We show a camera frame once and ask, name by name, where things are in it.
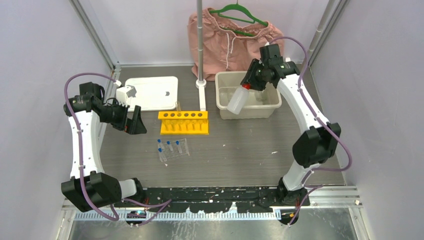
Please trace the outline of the red capped wash bottle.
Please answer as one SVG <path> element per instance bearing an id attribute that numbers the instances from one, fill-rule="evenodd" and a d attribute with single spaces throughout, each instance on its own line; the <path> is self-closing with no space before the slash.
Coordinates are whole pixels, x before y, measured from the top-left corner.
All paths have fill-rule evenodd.
<path id="1" fill-rule="evenodd" d="M 228 105 L 227 109 L 233 114 L 238 115 L 242 108 L 245 106 L 248 98 L 249 98 L 249 90 L 251 85 L 246 83 L 239 86 L 233 93 Z"/>

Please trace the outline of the white tray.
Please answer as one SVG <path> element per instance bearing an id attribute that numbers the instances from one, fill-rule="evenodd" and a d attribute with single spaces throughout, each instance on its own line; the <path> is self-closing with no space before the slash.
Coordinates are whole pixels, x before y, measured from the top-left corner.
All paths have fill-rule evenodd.
<path id="1" fill-rule="evenodd" d="M 178 78 L 175 76 L 134 77 L 125 81 L 133 86 L 136 94 L 131 98 L 129 112 L 135 106 L 142 111 L 169 111 L 176 108 L 178 100 Z"/>

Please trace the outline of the clear glass test tube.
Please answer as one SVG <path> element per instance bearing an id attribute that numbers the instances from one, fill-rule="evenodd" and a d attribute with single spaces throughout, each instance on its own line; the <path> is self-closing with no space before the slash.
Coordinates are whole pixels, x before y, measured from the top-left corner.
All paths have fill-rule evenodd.
<path id="1" fill-rule="evenodd" d="M 179 113 L 182 111 L 181 104 L 180 104 L 179 101 L 176 101 L 176 103 L 175 103 L 175 110 Z"/>

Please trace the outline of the large glass beaker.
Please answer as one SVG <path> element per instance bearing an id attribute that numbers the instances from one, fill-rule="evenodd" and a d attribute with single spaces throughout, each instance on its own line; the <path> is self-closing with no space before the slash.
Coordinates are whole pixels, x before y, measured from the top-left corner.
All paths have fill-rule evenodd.
<path id="1" fill-rule="evenodd" d="M 254 96 L 257 102 L 260 102 L 262 104 L 266 104 L 266 101 L 268 100 L 267 93 L 263 91 L 255 91 Z"/>

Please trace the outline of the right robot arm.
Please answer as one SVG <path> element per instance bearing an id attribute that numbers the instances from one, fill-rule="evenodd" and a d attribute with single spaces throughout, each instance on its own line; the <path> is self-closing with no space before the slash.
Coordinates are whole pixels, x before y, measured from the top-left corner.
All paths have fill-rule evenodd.
<path id="1" fill-rule="evenodd" d="M 335 154 L 341 127 L 319 112 L 305 87 L 302 72 L 294 62 L 284 60 L 278 44 L 260 47 L 259 53 L 260 58 L 251 61 L 238 91 L 263 91 L 273 86 L 297 120 L 301 135 L 292 146 L 294 162 L 279 180 L 274 199 L 288 206 L 306 195 L 305 181 Z"/>

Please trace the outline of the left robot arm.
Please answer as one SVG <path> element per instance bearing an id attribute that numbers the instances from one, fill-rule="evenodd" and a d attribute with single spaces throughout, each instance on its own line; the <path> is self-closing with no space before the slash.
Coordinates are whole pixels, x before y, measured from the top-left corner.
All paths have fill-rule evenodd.
<path id="1" fill-rule="evenodd" d="M 79 86 L 79 94 L 69 99 L 74 114 L 64 105 L 72 131 L 73 160 L 70 179 L 61 183 L 63 195 L 81 212 L 116 204 L 126 198 L 133 206 L 141 206 L 146 193 L 137 178 L 118 180 L 105 173 L 101 164 L 98 131 L 102 123 L 130 135 L 146 134 L 141 108 L 136 106 L 128 117 L 128 107 L 117 100 L 105 103 L 105 90 L 97 83 Z"/>

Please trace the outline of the beige plastic bin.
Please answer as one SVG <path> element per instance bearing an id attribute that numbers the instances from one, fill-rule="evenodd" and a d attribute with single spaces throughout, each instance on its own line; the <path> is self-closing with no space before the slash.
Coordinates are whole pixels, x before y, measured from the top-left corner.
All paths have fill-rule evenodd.
<path id="1" fill-rule="evenodd" d="M 222 71 L 215 75 L 216 106 L 223 120 L 269 118 L 282 105 L 280 92 L 268 83 L 264 90 L 267 94 L 266 104 L 256 101 L 256 90 L 250 90 L 247 102 L 239 114 L 228 111 L 228 103 L 235 90 L 241 86 L 245 75 L 246 71 Z"/>

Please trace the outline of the clear well plate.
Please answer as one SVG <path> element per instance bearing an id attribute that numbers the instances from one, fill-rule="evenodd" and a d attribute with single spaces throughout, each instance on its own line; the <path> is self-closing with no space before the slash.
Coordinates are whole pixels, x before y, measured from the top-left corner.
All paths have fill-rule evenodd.
<path id="1" fill-rule="evenodd" d="M 170 151 L 170 149 L 167 145 L 167 141 L 170 141 L 170 143 L 173 147 L 173 151 Z M 164 145 L 163 153 L 164 153 L 165 157 L 167 158 L 167 161 L 177 159 L 177 158 L 182 158 L 182 157 L 190 155 L 189 148 L 188 148 L 188 142 L 187 142 L 186 138 L 180 139 L 180 140 L 174 140 L 174 141 L 171 141 L 171 140 L 167 140 L 167 141 L 162 141 L 162 143 Z M 180 141 L 180 144 L 182 146 L 182 154 L 179 154 L 179 151 L 178 151 L 177 145 L 176 145 L 176 141 Z"/>

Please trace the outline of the pink shorts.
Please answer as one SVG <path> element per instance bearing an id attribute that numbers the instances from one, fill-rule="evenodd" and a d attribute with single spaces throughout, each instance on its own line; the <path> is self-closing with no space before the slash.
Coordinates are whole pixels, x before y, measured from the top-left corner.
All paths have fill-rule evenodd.
<path id="1" fill-rule="evenodd" d="M 203 78 L 214 81 L 219 72 L 247 71 L 253 59 L 259 59 L 260 48 L 283 37 L 273 24 L 239 26 L 228 18 L 202 10 Z"/>

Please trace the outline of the yellow test tube rack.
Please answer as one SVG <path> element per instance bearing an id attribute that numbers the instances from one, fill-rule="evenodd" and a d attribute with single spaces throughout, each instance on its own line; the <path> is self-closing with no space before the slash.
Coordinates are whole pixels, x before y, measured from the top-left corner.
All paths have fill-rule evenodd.
<path id="1" fill-rule="evenodd" d="M 208 135 L 207 111 L 159 111 L 161 135 Z"/>

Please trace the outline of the left white stand base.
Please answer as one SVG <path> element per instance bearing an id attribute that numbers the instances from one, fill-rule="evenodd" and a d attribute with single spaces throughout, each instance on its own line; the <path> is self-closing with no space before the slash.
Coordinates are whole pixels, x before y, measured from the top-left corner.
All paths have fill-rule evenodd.
<path id="1" fill-rule="evenodd" d="M 205 88 L 206 88 L 206 81 L 197 79 L 195 82 L 195 85 L 198 89 L 198 98 L 199 98 L 199 109 L 202 112 L 206 111 L 206 94 L 205 94 Z"/>

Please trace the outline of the green clothes hanger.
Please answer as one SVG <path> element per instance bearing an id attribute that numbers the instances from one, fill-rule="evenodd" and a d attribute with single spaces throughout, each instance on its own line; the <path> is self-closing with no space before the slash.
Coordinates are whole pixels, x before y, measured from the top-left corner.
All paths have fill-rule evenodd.
<path id="1" fill-rule="evenodd" d="M 243 15 L 245 15 L 246 17 L 248 17 L 249 20 L 223 14 L 223 13 L 228 12 L 228 11 L 238 11 L 238 12 L 242 13 Z M 208 12 L 210 14 L 217 14 L 219 17 L 222 17 L 222 18 L 235 20 L 235 21 L 239 21 L 239 22 L 244 22 L 244 23 L 249 23 L 249 24 L 258 23 L 258 24 L 260 24 L 264 27 L 268 27 L 268 25 L 269 25 L 266 21 L 262 21 L 262 20 L 258 19 L 257 17 L 253 16 L 252 13 L 246 7 L 240 5 L 238 3 L 238 1 L 236 1 L 236 3 L 234 3 L 234 4 L 228 4 L 221 9 L 209 10 Z"/>

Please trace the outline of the right metal stand pole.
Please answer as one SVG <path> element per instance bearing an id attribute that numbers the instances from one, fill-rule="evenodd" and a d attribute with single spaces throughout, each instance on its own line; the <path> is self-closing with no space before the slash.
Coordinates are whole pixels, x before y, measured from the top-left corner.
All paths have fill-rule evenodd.
<path id="1" fill-rule="evenodd" d="M 312 59 L 312 55 L 318 47 L 318 43 L 319 43 L 320 39 L 322 38 L 324 30 L 327 27 L 327 24 L 328 24 L 332 14 L 333 14 L 333 7 L 334 7 L 335 3 L 336 3 L 336 0 L 329 0 L 325 9 L 324 9 L 323 15 L 322 15 L 322 17 L 321 17 L 321 19 L 318 23 L 318 26 L 315 29 L 315 33 L 314 33 L 313 38 L 311 40 L 311 43 L 308 47 L 308 51 L 307 51 L 308 60 L 305 59 L 305 61 L 304 61 L 304 63 L 306 65 L 310 64 L 310 60 Z"/>

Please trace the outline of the metal stand pole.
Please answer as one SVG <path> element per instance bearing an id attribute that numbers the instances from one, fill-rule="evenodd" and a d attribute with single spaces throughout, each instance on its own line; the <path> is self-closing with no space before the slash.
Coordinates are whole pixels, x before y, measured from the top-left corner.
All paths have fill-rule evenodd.
<path id="1" fill-rule="evenodd" d="M 310 64 L 310 60 L 312 59 L 312 55 L 318 47 L 318 43 L 319 43 L 320 39 L 322 38 L 324 30 L 327 27 L 327 24 L 328 24 L 332 14 L 333 14 L 333 7 L 334 7 L 335 3 L 336 3 L 336 0 L 329 0 L 325 9 L 324 9 L 323 15 L 322 15 L 322 17 L 321 17 L 321 19 L 318 23 L 318 26 L 315 29 L 315 33 L 314 33 L 313 38 L 311 40 L 311 43 L 308 47 L 308 51 L 307 51 L 308 60 L 305 59 L 305 61 L 304 61 L 304 63 L 306 65 Z"/>
<path id="2" fill-rule="evenodd" d="M 203 55 L 203 1 L 196 1 L 196 14 L 197 14 L 197 52 L 198 52 L 198 66 L 197 73 L 198 79 L 196 81 L 196 85 L 198 87 L 204 85 L 204 73 L 203 73 L 203 63 L 204 63 L 204 55 Z"/>

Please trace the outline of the left metal stand pole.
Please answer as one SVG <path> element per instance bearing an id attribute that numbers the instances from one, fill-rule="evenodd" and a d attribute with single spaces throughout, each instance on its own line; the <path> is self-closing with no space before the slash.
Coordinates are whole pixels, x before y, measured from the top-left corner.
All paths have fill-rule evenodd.
<path id="1" fill-rule="evenodd" d="M 196 1 L 196 14 L 197 14 L 197 52 L 198 52 L 198 66 L 197 73 L 198 79 L 196 81 L 196 85 L 198 87 L 204 85 L 204 73 L 203 73 L 203 63 L 204 63 L 204 55 L 203 55 L 203 1 Z"/>

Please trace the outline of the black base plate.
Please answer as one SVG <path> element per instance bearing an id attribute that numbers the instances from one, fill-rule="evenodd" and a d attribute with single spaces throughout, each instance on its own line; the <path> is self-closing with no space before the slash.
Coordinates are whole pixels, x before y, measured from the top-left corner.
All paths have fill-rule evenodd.
<path id="1" fill-rule="evenodd" d="M 148 187 L 132 199 L 149 206 L 171 200 L 164 208 L 169 213 L 227 213 L 233 204 L 238 213 L 270 213 L 274 207 L 297 208 L 306 194 L 304 188 L 289 193 L 278 186 Z"/>

